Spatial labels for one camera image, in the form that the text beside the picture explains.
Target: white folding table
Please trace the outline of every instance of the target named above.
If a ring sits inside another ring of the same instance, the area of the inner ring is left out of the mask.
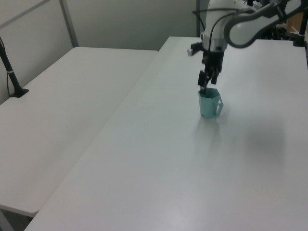
[[[0,208],[33,217],[156,56],[74,48],[0,106]]]
[[[307,230],[305,50],[229,47],[205,120],[197,41],[169,38],[27,231]]]

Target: cup handle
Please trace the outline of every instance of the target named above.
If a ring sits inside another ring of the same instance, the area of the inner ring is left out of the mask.
[[[218,103],[218,110],[216,111],[216,116],[219,116],[221,111],[222,111],[222,108],[223,108],[223,102],[222,100],[219,100],[221,103]]]

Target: gray frame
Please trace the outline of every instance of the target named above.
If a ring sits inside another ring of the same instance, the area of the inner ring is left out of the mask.
[[[72,42],[72,46],[73,47],[79,47],[76,32],[75,32],[73,21],[72,21],[72,17],[69,13],[67,1],[59,0],[59,2],[60,2],[60,5],[61,5],[64,20],[65,20],[65,23],[66,23],[67,31],[68,31],[69,37],[71,39],[71,42]]]
[[[33,11],[33,10],[36,9],[37,7],[39,7],[39,6],[41,6],[41,5],[45,4],[45,3],[47,3],[48,1],[49,1],[49,0],[43,0],[43,1],[41,1],[40,3],[36,4],[35,6],[29,8],[28,10],[26,10],[26,11],[20,13],[19,15],[13,17],[12,19],[6,21],[5,23],[2,23],[2,24],[0,25],[0,29],[4,28],[4,27],[7,26],[8,24],[10,24],[10,23],[16,21],[17,19],[21,18],[22,16],[26,15],[27,13]]]

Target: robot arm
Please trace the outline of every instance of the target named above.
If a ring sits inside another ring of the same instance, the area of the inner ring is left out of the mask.
[[[236,48],[248,47],[267,28],[307,8],[308,0],[270,0],[270,4],[258,11],[243,4],[242,0],[210,0],[202,42],[193,44],[188,50],[189,56],[198,51],[204,53],[205,71],[200,72],[198,81],[201,92],[206,92],[210,80],[216,84],[228,44]]]

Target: white wall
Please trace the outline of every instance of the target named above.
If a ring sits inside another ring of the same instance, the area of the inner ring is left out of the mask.
[[[201,10],[205,10],[208,8],[208,3],[210,2],[210,0],[199,0],[200,1],[200,9]],[[204,13],[200,13],[200,17],[204,23],[204,25],[206,26],[206,12]],[[204,32],[201,24],[200,24],[200,32]]]
[[[22,87],[72,48],[59,0],[50,0],[4,27],[0,36]],[[0,104],[7,99],[6,70],[0,62]]]
[[[66,0],[80,46],[159,50],[196,36],[195,0]]]

